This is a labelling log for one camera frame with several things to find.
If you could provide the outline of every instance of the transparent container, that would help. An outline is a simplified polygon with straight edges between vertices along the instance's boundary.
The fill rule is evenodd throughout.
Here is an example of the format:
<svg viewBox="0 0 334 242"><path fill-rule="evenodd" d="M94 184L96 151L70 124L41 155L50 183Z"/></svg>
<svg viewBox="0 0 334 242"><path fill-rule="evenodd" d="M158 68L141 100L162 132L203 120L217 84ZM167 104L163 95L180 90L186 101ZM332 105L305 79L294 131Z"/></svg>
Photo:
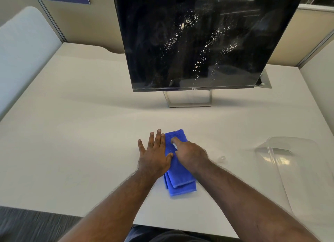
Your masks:
<svg viewBox="0 0 334 242"><path fill-rule="evenodd" d="M271 137L255 153L267 197L304 223L334 227L334 176L317 143Z"/></svg>

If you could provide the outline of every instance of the desk surface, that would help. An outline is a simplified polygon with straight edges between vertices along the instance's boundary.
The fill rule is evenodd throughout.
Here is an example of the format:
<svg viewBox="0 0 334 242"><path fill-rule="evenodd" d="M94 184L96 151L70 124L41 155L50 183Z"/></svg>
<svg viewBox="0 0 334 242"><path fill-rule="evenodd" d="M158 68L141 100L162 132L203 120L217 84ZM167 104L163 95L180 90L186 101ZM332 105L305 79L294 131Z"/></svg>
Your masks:
<svg viewBox="0 0 334 242"><path fill-rule="evenodd" d="M260 191L253 149L268 137L309 138L331 157L334 137L298 68L266 69L272 89L214 90L210 108L169 109L162 92L132 92L124 54L64 43L0 122L0 205L84 216L135 171L137 139L157 128L184 129ZM200 186L171 198L161 178L135 223L236 237Z"/></svg>

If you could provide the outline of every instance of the monitor screen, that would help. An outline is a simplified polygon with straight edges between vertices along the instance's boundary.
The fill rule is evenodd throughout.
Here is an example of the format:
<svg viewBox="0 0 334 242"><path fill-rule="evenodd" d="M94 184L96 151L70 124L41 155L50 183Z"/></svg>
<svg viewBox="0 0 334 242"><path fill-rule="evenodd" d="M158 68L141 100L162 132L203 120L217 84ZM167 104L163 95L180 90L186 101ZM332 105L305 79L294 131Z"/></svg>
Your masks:
<svg viewBox="0 0 334 242"><path fill-rule="evenodd" d="M134 92L252 88L300 0L115 0Z"/></svg>

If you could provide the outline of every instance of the forearm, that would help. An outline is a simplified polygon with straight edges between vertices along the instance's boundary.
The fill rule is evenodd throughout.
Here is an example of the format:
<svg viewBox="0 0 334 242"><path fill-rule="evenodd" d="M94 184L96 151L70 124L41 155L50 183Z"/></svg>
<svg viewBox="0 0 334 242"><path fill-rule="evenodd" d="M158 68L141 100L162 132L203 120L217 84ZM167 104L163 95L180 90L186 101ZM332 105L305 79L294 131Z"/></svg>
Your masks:
<svg viewBox="0 0 334 242"><path fill-rule="evenodd" d="M191 169L241 240L318 241L275 203L208 159L202 159L200 164Z"/></svg>
<svg viewBox="0 0 334 242"><path fill-rule="evenodd" d="M59 242L123 242L155 179L138 170Z"/></svg>

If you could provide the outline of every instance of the folded cloth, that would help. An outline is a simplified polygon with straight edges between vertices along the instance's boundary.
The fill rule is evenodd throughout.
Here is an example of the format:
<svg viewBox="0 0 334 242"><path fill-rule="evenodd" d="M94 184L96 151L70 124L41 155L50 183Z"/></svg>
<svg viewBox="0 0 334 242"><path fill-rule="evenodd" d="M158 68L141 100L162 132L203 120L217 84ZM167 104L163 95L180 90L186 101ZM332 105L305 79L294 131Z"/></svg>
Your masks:
<svg viewBox="0 0 334 242"><path fill-rule="evenodd" d="M170 142L170 140L174 136L180 139L181 142L187 142L188 140L182 129L165 134L165 140L166 140L165 155L167 156L167 154L170 152L173 153L172 161L170 163L170 168L167 171L167 173L173 188L177 188L190 182L194 182L196 181L196 179L177 159L177 156L175 154L175 151L177 151L177 149Z"/></svg>
<svg viewBox="0 0 334 242"><path fill-rule="evenodd" d="M182 186L178 186L177 188L173 188L167 172L164 174L164 179L165 179L166 189L168 189L170 196L177 196L179 194L190 193L190 192L196 191L195 181L182 185Z"/></svg>

